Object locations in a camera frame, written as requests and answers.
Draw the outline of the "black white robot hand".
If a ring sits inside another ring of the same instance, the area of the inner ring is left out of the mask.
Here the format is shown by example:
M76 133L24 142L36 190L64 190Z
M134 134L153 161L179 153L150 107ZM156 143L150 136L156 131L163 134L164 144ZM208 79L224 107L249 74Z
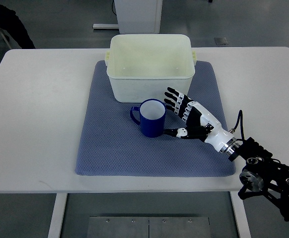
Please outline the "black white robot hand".
M222 128L221 122L200 103L168 87L164 93L166 108L173 111L185 127L165 129L164 134L181 139L199 139L221 153L232 155L239 147L232 133Z

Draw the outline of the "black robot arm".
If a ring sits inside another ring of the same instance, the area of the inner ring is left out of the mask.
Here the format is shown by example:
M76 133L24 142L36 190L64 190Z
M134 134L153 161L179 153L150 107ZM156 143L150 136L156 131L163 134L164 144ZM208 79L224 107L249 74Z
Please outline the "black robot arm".
M239 179L243 187L238 192L239 198L245 200L254 196L264 196L280 211L286 222L289 222L289 166L273 158L253 138L245 139L243 130L243 112L239 111L235 132L240 127L241 138L228 143L225 153L230 161L237 157L245 160Z

